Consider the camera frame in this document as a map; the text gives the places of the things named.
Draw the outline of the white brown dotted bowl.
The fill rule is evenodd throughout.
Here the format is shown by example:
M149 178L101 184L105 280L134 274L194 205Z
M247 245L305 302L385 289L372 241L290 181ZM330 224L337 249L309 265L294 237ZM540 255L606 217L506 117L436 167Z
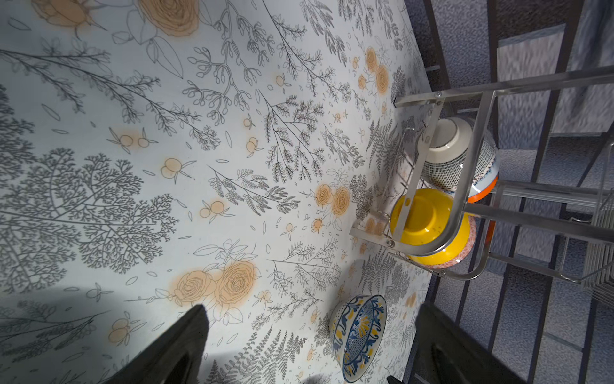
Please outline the white brown dotted bowl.
M486 190L491 184L493 184L498 177L499 165L498 162L494 162L491 166L484 169L484 171L475 176L473 184L471 186L470 195L477 195L483 190Z

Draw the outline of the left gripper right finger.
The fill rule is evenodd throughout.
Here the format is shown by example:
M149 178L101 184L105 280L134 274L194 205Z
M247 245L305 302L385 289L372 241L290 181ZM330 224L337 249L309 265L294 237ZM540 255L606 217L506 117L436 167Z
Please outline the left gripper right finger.
M431 302L416 320L417 347L430 383L523 383Z

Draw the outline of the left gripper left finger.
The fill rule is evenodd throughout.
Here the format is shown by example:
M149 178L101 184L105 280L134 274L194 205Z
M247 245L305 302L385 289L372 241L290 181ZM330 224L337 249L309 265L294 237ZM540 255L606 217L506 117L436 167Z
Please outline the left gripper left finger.
M195 383L206 348L209 319L197 305L158 337L110 383Z

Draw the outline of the dark glass patterned bowl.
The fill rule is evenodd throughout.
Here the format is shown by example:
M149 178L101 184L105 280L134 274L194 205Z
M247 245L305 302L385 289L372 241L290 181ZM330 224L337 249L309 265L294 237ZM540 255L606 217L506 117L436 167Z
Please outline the dark glass patterned bowl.
M448 195L453 196L457 191L474 123L473 118L465 116L442 118L437 122L435 140L429 148L422 177ZM473 179L494 162L499 165L497 146L492 134L485 132Z

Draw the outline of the yellow plastic bowl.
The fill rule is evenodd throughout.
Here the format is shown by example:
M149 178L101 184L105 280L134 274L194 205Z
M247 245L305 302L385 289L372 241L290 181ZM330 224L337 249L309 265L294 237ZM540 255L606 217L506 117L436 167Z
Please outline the yellow plastic bowl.
M452 206L453 198L444 192L428 188L417 190L401 241L420 246L435 240L446 227ZM410 259L417 262L417 258L412 256Z

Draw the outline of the orange plastic bowl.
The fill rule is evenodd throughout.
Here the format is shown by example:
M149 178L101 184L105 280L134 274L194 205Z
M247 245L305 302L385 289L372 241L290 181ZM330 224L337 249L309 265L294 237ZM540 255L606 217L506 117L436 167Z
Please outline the orange plastic bowl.
M484 190L482 190L476 195L469 197L468 203L477 203L481 201L483 198L485 198L488 194L492 192L494 187L497 185L498 179L499 179L499 176L497 175L495 179ZM496 224L497 224L496 222L491 221L488 225L488 230L487 230L487 234L485 237L485 242L488 244L492 242L492 237L494 236L494 230L495 230Z

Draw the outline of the blue yellow patterned plate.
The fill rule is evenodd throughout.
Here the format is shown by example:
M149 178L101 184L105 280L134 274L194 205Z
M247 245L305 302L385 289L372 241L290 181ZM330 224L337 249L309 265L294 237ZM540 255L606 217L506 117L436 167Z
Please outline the blue yellow patterned plate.
M329 321L330 343L345 382L367 372L382 343L387 302L380 294L360 294L337 304Z

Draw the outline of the black white leaf bowl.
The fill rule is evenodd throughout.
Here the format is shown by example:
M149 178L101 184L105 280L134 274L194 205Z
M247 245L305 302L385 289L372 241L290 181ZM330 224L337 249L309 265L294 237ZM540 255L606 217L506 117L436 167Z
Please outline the black white leaf bowl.
M417 258L417 262L432 269L453 267L462 262L473 249L477 228L475 220L467 214L463 217L456 238L442 251Z

